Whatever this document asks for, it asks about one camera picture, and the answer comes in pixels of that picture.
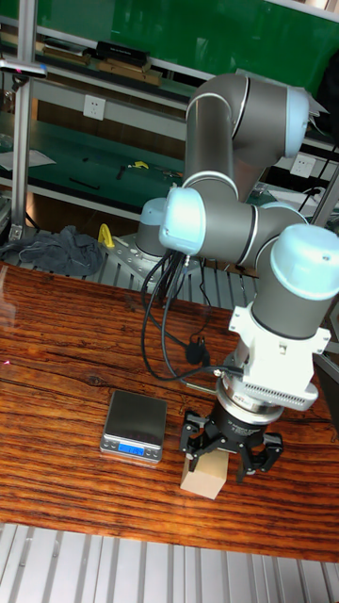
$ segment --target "silver floor panel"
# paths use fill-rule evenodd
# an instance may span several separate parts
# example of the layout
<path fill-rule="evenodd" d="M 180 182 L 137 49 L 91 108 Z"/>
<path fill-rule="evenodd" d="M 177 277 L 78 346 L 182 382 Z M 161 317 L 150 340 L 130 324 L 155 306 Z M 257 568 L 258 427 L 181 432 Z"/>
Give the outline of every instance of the silver floor panel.
<path fill-rule="evenodd" d="M 38 231 L 26 229 L 25 236 L 34 236 Z M 119 262 L 119 256 L 103 251 L 104 262 L 100 269 L 91 276 L 78 277 L 83 281 L 112 285 L 139 291 L 142 281 L 136 278 L 128 268 Z M 33 264 L 20 260 L 18 254 L 13 254 L 6 262 L 25 269 L 37 269 Z M 234 310 L 236 305 L 246 306 L 252 302 L 256 292 L 256 279 L 222 270 L 206 268 L 204 270 L 205 291 L 211 305 L 225 310 Z M 188 274 L 179 298 L 186 302 L 206 303 L 200 289 L 202 277 L 199 269 Z"/>
<path fill-rule="evenodd" d="M 334 603 L 335 563 L 4 524 L 1 603 Z"/>

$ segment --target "scale display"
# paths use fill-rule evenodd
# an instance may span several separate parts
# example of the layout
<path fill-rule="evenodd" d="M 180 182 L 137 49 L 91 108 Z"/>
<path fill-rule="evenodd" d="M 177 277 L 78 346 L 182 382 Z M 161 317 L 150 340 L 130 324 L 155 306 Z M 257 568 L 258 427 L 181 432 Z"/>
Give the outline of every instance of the scale display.
<path fill-rule="evenodd" d="M 120 443 L 118 445 L 118 451 L 119 452 L 127 452 L 127 454 L 136 454 L 137 456 L 143 456 L 145 449 L 138 448 L 137 446 L 129 446 L 128 444 Z"/>

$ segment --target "wooden table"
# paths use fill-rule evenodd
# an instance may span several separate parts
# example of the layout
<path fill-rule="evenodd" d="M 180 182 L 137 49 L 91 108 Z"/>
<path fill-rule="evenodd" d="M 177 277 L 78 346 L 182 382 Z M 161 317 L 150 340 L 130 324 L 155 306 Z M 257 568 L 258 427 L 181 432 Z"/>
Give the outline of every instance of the wooden table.
<path fill-rule="evenodd" d="M 179 301 L 169 330 L 188 339 L 205 312 Z M 205 333 L 212 362 L 236 343 L 229 317 L 213 310 Z M 142 319 L 137 293 L 8 267 L 0 295 L 0 521 L 337 562 L 339 447 L 323 398 L 307 413 L 284 411 L 272 426 L 285 451 L 267 475 L 236 485 L 232 455 L 215 501 L 190 495 L 179 488 L 181 424 L 187 408 L 207 415 L 213 397 L 147 372 Z M 149 335 L 152 364 L 165 374 L 159 338 Z M 179 366 L 180 352 L 169 350 Z M 167 401 L 158 466 L 100 452 L 115 389 Z"/>

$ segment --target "robotic arm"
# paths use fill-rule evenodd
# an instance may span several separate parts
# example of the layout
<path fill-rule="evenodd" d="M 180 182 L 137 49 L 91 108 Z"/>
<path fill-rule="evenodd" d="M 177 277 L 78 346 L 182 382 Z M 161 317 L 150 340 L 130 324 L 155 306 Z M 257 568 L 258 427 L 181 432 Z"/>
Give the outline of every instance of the robotic arm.
<path fill-rule="evenodd" d="M 203 84 L 187 109 L 184 183 L 169 192 L 160 242 L 259 275 L 254 302 L 236 307 L 229 325 L 240 338 L 225 365 L 241 374 L 220 371 L 209 417 L 186 413 L 181 450 L 191 470 L 214 448 L 240 453 L 240 480 L 269 470 L 283 441 L 267 425 L 317 398 L 312 354 L 330 339 L 319 324 L 339 291 L 338 237 L 288 206 L 242 203 L 266 166 L 298 152 L 308 111 L 306 94 L 234 74 Z"/>

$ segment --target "paper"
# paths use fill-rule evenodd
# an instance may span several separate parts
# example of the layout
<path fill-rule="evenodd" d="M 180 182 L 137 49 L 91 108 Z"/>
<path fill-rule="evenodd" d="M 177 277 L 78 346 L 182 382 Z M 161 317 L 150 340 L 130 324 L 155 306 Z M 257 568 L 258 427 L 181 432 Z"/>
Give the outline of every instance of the paper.
<path fill-rule="evenodd" d="M 13 161 L 14 161 L 14 153 L 10 151 L 9 153 L 0 153 L 0 166 L 5 168 L 5 170 L 11 171 L 13 170 Z M 47 166 L 50 163 L 56 163 L 53 159 L 47 157 L 43 153 L 39 151 L 29 151 L 28 155 L 28 167 L 36 168 L 38 166 Z"/>

